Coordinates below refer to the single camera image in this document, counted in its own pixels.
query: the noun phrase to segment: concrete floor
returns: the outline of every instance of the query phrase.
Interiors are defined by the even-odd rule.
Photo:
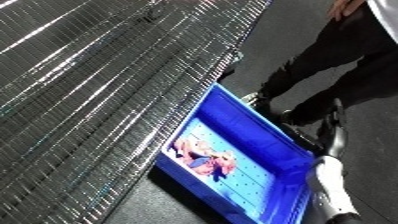
[[[238,97],[255,91],[289,57],[313,42],[326,24],[330,1],[278,0],[273,3],[242,48],[245,57],[223,85]],[[273,106],[293,108],[331,85],[353,64],[305,80]],[[365,223],[398,223],[398,98],[363,103],[346,111],[349,145],[344,164],[346,188]],[[306,127],[313,133],[317,124]],[[154,168],[105,221],[107,224],[225,223],[162,171]]]

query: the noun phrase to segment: plastic crate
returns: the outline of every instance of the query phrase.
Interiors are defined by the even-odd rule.
[[[198,175],[176,157],[178,138],[233,151],[233,173]],[[298,224],[309,199],[311,153],[225,88],[214,84],[157,158],[157,166],[232,223]]]

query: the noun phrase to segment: plush toy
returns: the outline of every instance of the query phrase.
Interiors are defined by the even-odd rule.
[[[210,175],[218,168],[227,175],[236,167],[231,151],[216,152],[205,141],[179,138],[174,148],[182,152],[182,161],[200,175]]]

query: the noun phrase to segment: black pants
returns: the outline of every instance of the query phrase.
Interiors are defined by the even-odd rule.
[[[319,71],[358,60],[356,68],[333,86],[312,96],[293,109],[297,125],[313,123],[340,98],[345,108],[374,98],[398,93],[398,47],[374,17],[367,4],[351,16],[330,21],[316,42],[300,54],[286,72],[275,72],[266,83],[271,98]]]

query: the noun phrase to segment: wire mesh panel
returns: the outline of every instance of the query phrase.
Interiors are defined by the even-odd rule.
[[[0,223],[98,223],[264,0],[0,1]]]

